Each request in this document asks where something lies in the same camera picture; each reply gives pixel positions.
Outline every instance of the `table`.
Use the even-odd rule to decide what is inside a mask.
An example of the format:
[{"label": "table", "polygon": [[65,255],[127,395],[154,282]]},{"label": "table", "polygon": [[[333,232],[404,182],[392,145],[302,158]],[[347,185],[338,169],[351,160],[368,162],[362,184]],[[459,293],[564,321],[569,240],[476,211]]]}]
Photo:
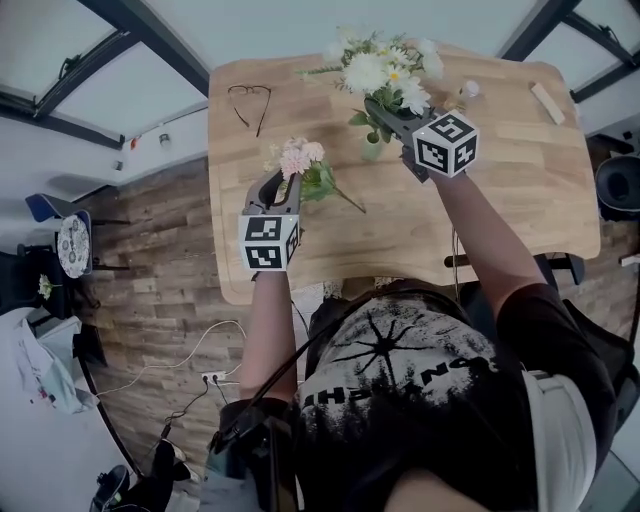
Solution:
[{"label": "table", "polygon": [[[442,45],[445,78],[425,82],[433,104],[465,80],[480,84],[481,95],[466,115],[480,130],[479,160],[469,175],[533,254],[569,252],[593,258],[600,251],[595,186],[584,135],[560,72],[544,63],[516,63],[481,57]],[[366,127],[347,125],[351,108],[363,99],[335,89],[335,74],[316,82],[301,80],[296,70],[321,65],[319,55],[271,60],[241,60],[213,71],[209,95],[209,184],[216,259],[225,299],[251,301],[251,272],[244,270],[237,242],[237,216],[246,192],[264,171],[270,144],[291,136],[321,142],[335,170],[338,186],[367,209],[363,215],[339,197],[305,203],[306,230],[289,267],[293,289],[324,280],[361,276],[414,277],[439,285],[453,282],[444,260],[451,255],[451,223],[428,180],[424,185],[398,159],[392,140],[376,163],[360,158]],[[566,121],[556,126],[529,92],[540,82]],[[266,85],[272,89],[259,138],[255,133],[264,109],[261,98],[241,104],[247,128],[227,94],[231,85]],[[475,279],[470,267],[459,269],[461,282]]]}]

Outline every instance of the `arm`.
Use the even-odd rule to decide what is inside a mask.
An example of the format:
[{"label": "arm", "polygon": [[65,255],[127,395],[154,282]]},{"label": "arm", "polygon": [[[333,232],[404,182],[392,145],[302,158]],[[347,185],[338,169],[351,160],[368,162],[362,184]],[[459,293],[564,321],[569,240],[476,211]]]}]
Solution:
[{"label": "arm", "polygon": [[[253,289],[249,334],[240,367],[240,398],[253,398],[295,351],[287,273],[262,272]],[[265,396],[289,402],[296,389],[296,366],[293,365]]]},{"label": "arm", "polygon": [[516,290],[546,283],[529,250],[466,174],[429,173],[497,318]]}]

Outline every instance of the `electrical socket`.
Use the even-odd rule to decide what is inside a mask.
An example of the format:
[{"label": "electrical socket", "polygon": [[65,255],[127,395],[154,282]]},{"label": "electrical socket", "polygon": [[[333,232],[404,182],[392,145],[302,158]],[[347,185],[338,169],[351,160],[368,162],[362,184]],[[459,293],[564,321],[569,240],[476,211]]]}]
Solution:
[{"label": "electrical socket", "polygon": [[204,379],[205,377],[207,379],[207,382],[213,384],[214,377],[218,379],[218,382],[225,380],[227,378],[227,372],[204,372],[202,374],[202,378]]}]

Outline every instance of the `small wooden block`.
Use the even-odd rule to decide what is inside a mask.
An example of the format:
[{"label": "small wooden block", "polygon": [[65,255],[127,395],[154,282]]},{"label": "small wooden block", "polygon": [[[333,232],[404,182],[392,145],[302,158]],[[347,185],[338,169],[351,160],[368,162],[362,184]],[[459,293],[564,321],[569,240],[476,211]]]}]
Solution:
[{"label": "small wooden block", "polygon": [[556,124],[564,123],[564,119],[565,118],[564,118],[564,114],[562,113],[562,110],[560,110],[560,107],[558,107],[556,102],[553,101],[553,98],[551,96],[549,96],[549,93],[543,87],[542,84],[536,83],[531,88],[531,92],[533,93],[533,95],[536,98],[538,98],[538,101],[540,103],[542,103],[542,106],[549,113],[549,115],[551,116],[551,119],[553,119],[554,123],[556,123]]}]

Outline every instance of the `wood plank floor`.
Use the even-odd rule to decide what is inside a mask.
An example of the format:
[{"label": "wood plank floor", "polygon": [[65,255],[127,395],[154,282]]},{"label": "wood plank floor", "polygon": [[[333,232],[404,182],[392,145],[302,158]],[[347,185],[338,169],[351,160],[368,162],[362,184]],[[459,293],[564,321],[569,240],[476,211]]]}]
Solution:
[{"label": "wood plank floor", "polygon": [[[220,293],[206,160],[105,190],[83,205],[94,218],[131,221],[130,226],[97,227],[93,233],[94,252],[103,263],[131,267],[85,278],[102,307],[79,316],[99,328],[110,364],[92,368],[99,391],[129,383],[145,365],[183,360],[216,322],[247,325],[248,308],[227,304]],[[637,275],[633,268],[620,268],[617,260],[637,249],[637,225],[603,222],[602,236],[602,253],[587,262],[585,282],[573,285],[568,271],[557,271],[556,277],[563,297],[603,327],[628,337]],[[147,370],[132,387],[103,396],[124,445],[143,469],[164,419],[204,389],[200,373],[232,370],[241,355],[242,335],[234,325],[223,325],[184,366]],[[237,399],[236,388],[222,388],[229,401]],[[200,474],[223,405],[213,388],[173,423],[171,439]],[[197,489],[189,490],[197,494]]]}]

